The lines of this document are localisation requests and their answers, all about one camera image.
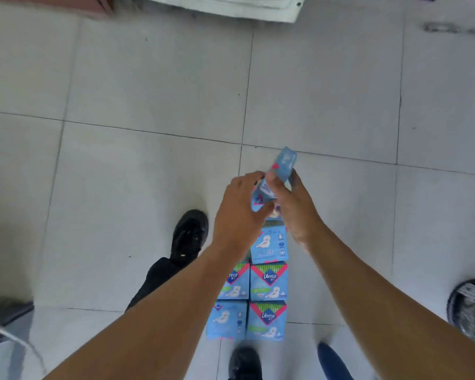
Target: hand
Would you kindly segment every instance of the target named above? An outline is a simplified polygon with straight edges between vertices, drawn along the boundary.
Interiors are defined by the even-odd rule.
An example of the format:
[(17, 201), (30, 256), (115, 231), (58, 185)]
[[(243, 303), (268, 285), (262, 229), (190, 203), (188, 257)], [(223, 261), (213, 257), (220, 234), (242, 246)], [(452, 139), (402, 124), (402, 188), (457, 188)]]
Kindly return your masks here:
[(283, 181), (273, 171), (266, 173), (266, 181), (269, 188), (276, 195), (285, 225), (292, 237), (305, 250), (308, 250), (320, 235), (321, 226), (325, 227), (325, 225), (317, 213), (317, 209), (301, 178), (295, 170), (292, 170), (290, 176), (292, 191), (285, 187)]
[(227, 186), (213, 232), (213, 245), (224, 253), (235, 253), (243, 259), (272, 214), (274, 202), (265, 204), (258, 212), (252, 211), (252, 192), (263, 178), (264, 172), (257, 171), (235, 177)]

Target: person's right arm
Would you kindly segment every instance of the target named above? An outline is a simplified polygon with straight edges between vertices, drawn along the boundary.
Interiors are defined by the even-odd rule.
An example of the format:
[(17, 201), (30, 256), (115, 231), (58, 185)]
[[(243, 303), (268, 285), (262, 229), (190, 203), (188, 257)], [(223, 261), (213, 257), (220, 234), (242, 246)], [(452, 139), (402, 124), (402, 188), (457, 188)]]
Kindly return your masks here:
[(475, 380), (475, 343), (394, 287), (322, 221), (294, 171), (292, 191), (266, 180), (285, 224), (310, 254), (368, 360), (383, 380)]

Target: held blue package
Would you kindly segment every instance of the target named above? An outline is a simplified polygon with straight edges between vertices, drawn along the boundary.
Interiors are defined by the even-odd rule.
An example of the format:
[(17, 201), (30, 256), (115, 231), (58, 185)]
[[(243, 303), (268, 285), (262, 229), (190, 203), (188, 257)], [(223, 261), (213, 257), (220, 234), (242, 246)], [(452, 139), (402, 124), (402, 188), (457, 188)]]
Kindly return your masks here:
[(251, 302), (246, 338), (283, 340), (286, 322), (287, 304), (284, 301)]
[(287, 229), (284, 225), (263, 227), (259, 238), (254, 242), (250, 251), (254, 264), (288, 260)]
[(289, 268), (286, 262), (253, 265), (250, 271), (250, 300), (288, 300)]
[(237, 264), (223, 285), (218, 300), (248, 300), (250, 292), (250, 263)]
[[(276, 172), (276, 175), (286, 182), (292, 173), (292, 168), (297, 160), (297, 153), (290, 148), (286, 147), (282, 149), (279, 155), (276, 157), (275, 162), (269, 168), (270, 171)], [(262, 180), (252, 194), (252, 210), (257, 212), (265, 203), (274, 200), (276, 196), (267, 185), (266, 180)], [(279, 207), (277, 206), (270, 217), (267, 220), (281, 220), (279, 213)]]
[(206, 323), (208, 339), (244, 339), (247, 307), (246, 301), (218, 301)]

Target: blue package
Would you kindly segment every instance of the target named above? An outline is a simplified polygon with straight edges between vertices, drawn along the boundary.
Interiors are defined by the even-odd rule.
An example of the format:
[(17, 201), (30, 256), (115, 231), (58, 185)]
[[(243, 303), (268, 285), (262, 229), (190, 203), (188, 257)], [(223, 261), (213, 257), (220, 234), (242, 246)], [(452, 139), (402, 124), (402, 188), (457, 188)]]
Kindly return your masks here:
[(246, 301), (218, 301), (206, 323), (208, 339), (244, 339), (247, 310)]
[[(292, 168), (297, 160), (297, 153), (290, 148), (286, 147), (282, 149), (276, 160), (269, 168), (270, 171), (276, 172), (276, 175), (286, 182), (292, 173)], [(267, 185), (266, 180), (262, 180), (252, 194), (252, 210), (257, 212), (265, 203), (274, 200), (276, 196)], [(276, 208), (267, 220), (281, 220), (279, 216), (279, 210)]]
[(253, 265), (250, 271), (250, 300), (288, 300), (289, 267), (286, 262)]
[(229, 274), (218, 300), (247, 300), (250, 297), (250, 263), (240, 262)]
[(250, 251), (254, 264), (288, 260), (287, 229), (284, 225), (265, 226)]
[(246, 338), (283, 340), (286, 323), (287, 304), (284, 301), (251, 302)]

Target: white cable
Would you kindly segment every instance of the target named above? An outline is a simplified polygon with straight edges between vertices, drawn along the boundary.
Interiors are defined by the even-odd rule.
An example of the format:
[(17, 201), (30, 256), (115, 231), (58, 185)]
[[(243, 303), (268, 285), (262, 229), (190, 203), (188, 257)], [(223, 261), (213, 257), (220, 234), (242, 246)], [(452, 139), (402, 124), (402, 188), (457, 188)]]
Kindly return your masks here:
[(3, 336), (9, 338), (10, 340), (14, 341), (15, 343), (18, 343), (18, 344), (24, 346), (26, 349), (30, 349), (39, 361), (40, 367), (42, 368), (42, 376), (45, 377), (48, 374), (48, 370), (46, 369), (46, 366), (44, 365), (44, 359), (40, 355), (37, 348), (33, 346), (33, 344), (31, 344), (31, 343), (29, 343), (29, 342), (27, 342), (23, 339), (20, 339), (19, 337), (13, 335), (11, 332), (8, 332), (6, 329), (2, 328), (1, 326), (0, 326), (0, 334), (2, 334)]

